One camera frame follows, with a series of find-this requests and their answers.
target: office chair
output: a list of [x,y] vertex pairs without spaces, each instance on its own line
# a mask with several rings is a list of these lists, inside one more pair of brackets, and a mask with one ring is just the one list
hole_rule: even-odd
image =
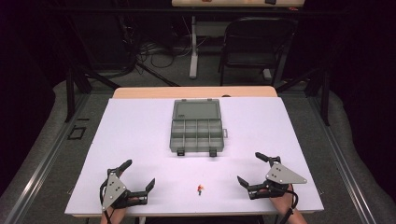
[[224,66],[231,68],[275,69],[274,86],[280,58],[291,41],[297,22],[280,18],[248,17],[231,22],[225,31],[219,72],[223,85]]

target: gray carpet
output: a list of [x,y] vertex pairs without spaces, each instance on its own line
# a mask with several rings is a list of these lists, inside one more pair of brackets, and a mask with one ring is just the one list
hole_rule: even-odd
[[[149,61],[146,65],[161,72],[161,75],[181,86],[217,86],[219,74],[217,65],[219,56],[210,50],[201,51],[198,68],[198,78],[191,80],[188,77],[190,69],[189,57],[176,57],[173,63],[166,68],[155,68]],[[154,62],[167,64],[167,56],[155,55]],[[140,74],[136,69],[125,77],[112,79],[122,86],[166,86],[159,79],[147,72]],[[94,137],[100,119],[106,108],[107,100],[112,92],[102,83],[91,80],[94,91],[82,104],[73,123],[68,125],[77,128],[86,128],[82,139],[67,140],[67,135],[59,145],[59,153],[51,165],[44,183],[35,195],[31,204],[27,204],[25,213],[19,221],[21,223],[84,223],[86,220],[64,214],[70,195],[68,191],[76,184],[82,164]],[[243,79],[237,75],[228,76],[225,80],[230,85],[262,85],[265,80],[257,72],[250,73]],[[14,204],[21,197],[23,190],[35,173],[43,157],[52,150],[58,134],[64,128],[65,119],[65,87],[61,83],[55,89],[57,101],[42,133],[37,138],[31,153],[26,158],[18,174],[15,176],[7,191],[0,199],[0,223],[4,223],[13,209]],[[318,111],[312,106],[312,98],[305,98],[297,86],[288,93],[280,94],[289,112],[291,123],[305,155],[312,176],[324,193],[321,194],[325,210],[314,214],[305,214],[309,223],[362,223],[359,212],[354,205],[346,187],[345,180],[334,162],[332,143],[323,131]],[[352,174],[361,186],[376,223],[392,223],[396,220],[394,202],[375,183],[370,172],[361,162],[351,142],[351,133],[347,116],[342,102],[331,95],[330,100],[331,130],[339,147],[345,154]],[[267,223],[273,223],[274,217],[265,217]],[[98,223],[98,218],[91,218],[89,223]],[[132,223],[127,218],[124,223]]]

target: dark background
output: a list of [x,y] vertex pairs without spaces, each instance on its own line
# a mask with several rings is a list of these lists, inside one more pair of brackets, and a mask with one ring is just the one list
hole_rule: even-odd
[[[67,60],[60,49],[37,1],[3,1],[0,5],[0,87],[1,151],[0,193],[6,189],[31,149],[54,103],[52,88],[64,81]],[[89,6],[91,1],[59,1],[65,6]],[[94,1],[95,7],[108,7],[109,1]],[[306,0],[305,9],[338,10],[349,1]],[[167,1],[133,1],[138,7],[170,7]],[[394,142],[396,134],[393,107],[396,71],[396,21],[391,1],[360,1],[360,22],[351,27],[345,47],[332,64],[331,90],[343,100],[349,117],[353,141],[362,160],[378,184],[395,201],[396,181]],[[147,36],[171,44],[170,24],[174,18],[136,18]],[[114,17],[95,20],[86,16],[57,20],[76,58],[96,70],[122,69],[128,62]],[[340,22],[338,20],[300,20],[290,49],[284,77],[297,77],[318,65],[329,50]],[[95,33],[97,38],[90,38]]]

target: white table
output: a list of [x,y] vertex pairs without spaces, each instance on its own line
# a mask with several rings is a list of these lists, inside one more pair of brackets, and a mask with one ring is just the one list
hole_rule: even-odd
[[[265,4],[264,0],[172,0],[173,7],[303,7],[305,0],[276,0],[275,5]],[[224,34],[224,22],[209,26],[209,32]],[[191,20],[191,65],[190,78],[197,78],[198,49],[197,49],[197,21],[195,16]]]
[[[280,156],[285,166],[307,179],[307,184],[294,186],[300,198],[299,210],[323,210],[280,98],[219,98],[223,128],[229,137],[216,158],[209,158],[208,153],[178,157],[171,152],[174,100],[109,100],[66,214],[100,216],[99,187],[106,179],[106,170],[129,159],[133,164],[121,177],[129,190],[143,190],[152,178],[156,178],[156,185],[148,195],[148,204],[129,207],[128,216],[273,214],[276,210],[268,199],[251,201],[236,178],[240,175],[251,185],[265,179],[270,165],[255,157],[257,151]],[[197,192],[200,184],[205,187],[201,196]]]

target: small figurine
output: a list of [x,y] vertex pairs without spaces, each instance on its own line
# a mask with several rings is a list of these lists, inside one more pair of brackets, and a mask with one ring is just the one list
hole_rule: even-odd
[[202,186],[202,185],[199,185],[198,186],[198,194],[199,194],[199,196],[201,196],[201,193],[202,193],[202,190],[204,189],[204,186]]

